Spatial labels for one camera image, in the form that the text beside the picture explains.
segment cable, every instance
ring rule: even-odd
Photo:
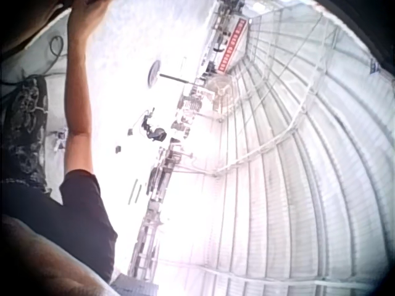
[[[55,42],[55,40],[59,40],[59,42],[60,42],[59,50],[57,52],[54,50],[54,42]],[[24,82],[25,80],[30,79],[30,78],[34,78],[34,77],[39,77],[39,76],[49,77],[49,76],[54,76],[54,75],[65,75],[66,73],[61,73],[61,72],[60,73],[50,73],[50,74],[48,74],[48,72],[53,68],[53,66],[55,66],[55,64],[58,62],[58,60],[61,57],[67,56],[67,54],[62,54],[63,48],[64,48],[63,37],[61,37],[60,35],[52,37],[52,39],[49,42],[49,50],[50,50],[51,54],[53,54],[55,56],[55,59],[51,62],[49,67],[42,74],[29,75],[29,76],[23,78],[23,80],[19,81],[19,82],[9,82],[9,81],[0,80],[0,84],[6,85],[6,86],[17,86],[18,84]]]

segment hand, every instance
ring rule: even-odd
[[[67,31],[69,43],[86,44],[99,25],[111,0],[73,0]]]

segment metal beam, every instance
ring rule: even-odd
[[[211,268],[203,265],[194,265],[183,262],[175,262],[170,260],[153,260],[157,261],[160,264],[174,266],[178,268],[192,268],[192,269],[200,269],[210,274],[214,274],[220,277],[227,277],[236,281],[244,281],[268,286],[283,286],[283,287],[296,287],[296,286],[325,286],[325,287],[335,287],[341,289],[359,289],[372,291],[376,285],[360,282],[360,281],[348,281],[344,279],[334,279],[334,278],[326,278],[326,277],[299,277],[299,278],[289,278],[289,279],[274,279],[270,277],[250,277],[250,276],[242,276],[234,273],[229,273],[226,271],[222,271],[219,269]]]
[[[325,25],[325,34],[323,35],[323,39],[322,39],[322,45],[321,45],[321,49],[320,49],[320,55],[317,58],[317,62],[315,64],[314,70],[312,72],[309,84],[306,87],[306,93],[302,99],[302,101],[300,101],[299,106],[297,108],[297,111],[295,113],[295,115],[293,116],[290,124],[288,125],[288,127],[279,135],[273,137],[271,140],[269,140],[268,142],[266,142],[265,144],[261,145],[258,148],[255,148],[253,151],[251,151],[250,153],[247,153],[246,155],[244,155],[243,157],[231,162],[230,164],[219,168],[217,170],[217,174],[223,172],[223,171],[227,171],[230,168],[237,166],[243,162],[248,161],[250,158],[255,157],[257,154],[261,154],[261,153],[265,153],[268,150],[271,150],[272,148],[276,147],[276,145],[278,145],[279,143],[283,142],[285,139],[287,139],[292,133],[295,132],[296,128],[297,128],[297,124],[299,123],[299,120],[301,119],[301,116],[306,112],[305,110],[305,104],[307,102],[307,98],[309,97],[309,93],[311,88],[314,85],[314,76],[316,74],[316,72],[319,69],[319,65],[323,59],[323,57],[325,56],[325,41],[326,41],[326,33],[327,33],[327,29],[328,29],[328,20],[326,20],[326,25]],[[244,128],[246,127],[246,124],[248,123],[249,119],[252,118],[254,112],[258,109],[258,107],[261,105],[261,103],[263,102],[263,100],[270,94],[270,91],[273,89],[275,83],[280,79],[280,76],[285,72],[285,70],[288,68],[288,65],[290,64],[290,62],[293,60],[293,58],[296,56],[296,54],[300,51],[302,45],[299,47],[299,49],[294,53],[294,55],[292,56],[292,58],[290,58],[290,60],[288,61],[288,63],[284,66],[283,70],[277,75],[275,76],[275,81],[273,82],[273,84],[271,85],[271,87],[269,87],[268,91],[266,92],[266,94],[260,99],[259,104],[255,107],[255,109],[252,111],[251,116],[248,118],[248,120],[246,122],[244,122]]]

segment corrugated metal roof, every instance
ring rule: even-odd
[[[395,98],[372,59],[309,6],[252,19],[230,73],[239,107],[222,123],[196,119],[199,173],[167,190],[160,290],[365,295],[377,284],[394,261]]]

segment bright light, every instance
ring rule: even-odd
[[[259,2],[255,2],[255,4],[252,6],[252,9],[254,9],[258,14],[263,14],[266,12],[266,6]]]

